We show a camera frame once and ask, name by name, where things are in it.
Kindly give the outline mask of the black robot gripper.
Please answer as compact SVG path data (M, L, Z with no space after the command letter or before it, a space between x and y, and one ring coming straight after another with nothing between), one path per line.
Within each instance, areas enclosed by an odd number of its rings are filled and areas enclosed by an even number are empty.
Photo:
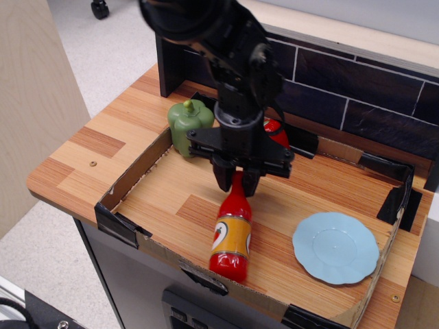
M256 109L241 117L238 112L222 109L217 102L214 116L218 127L190 130L187 138L191 141L192 154L211 159L221 190L230 190L236 167L244 169L242 186L246 197L255 194L261 176L290 176L294 153L265 132L263 110Z

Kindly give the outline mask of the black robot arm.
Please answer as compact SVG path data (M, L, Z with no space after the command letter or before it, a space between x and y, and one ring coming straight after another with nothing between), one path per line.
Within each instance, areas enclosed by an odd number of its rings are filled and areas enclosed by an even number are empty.
M288 178L293 152L263 126L265 111L278 110L283 77L266 32L237 1L141 1L146 23L162 39L206 58L217 89L217 128L187 133L190 152L213 165L218 186L228 191L237 168L244 193L254 195L265 175Z

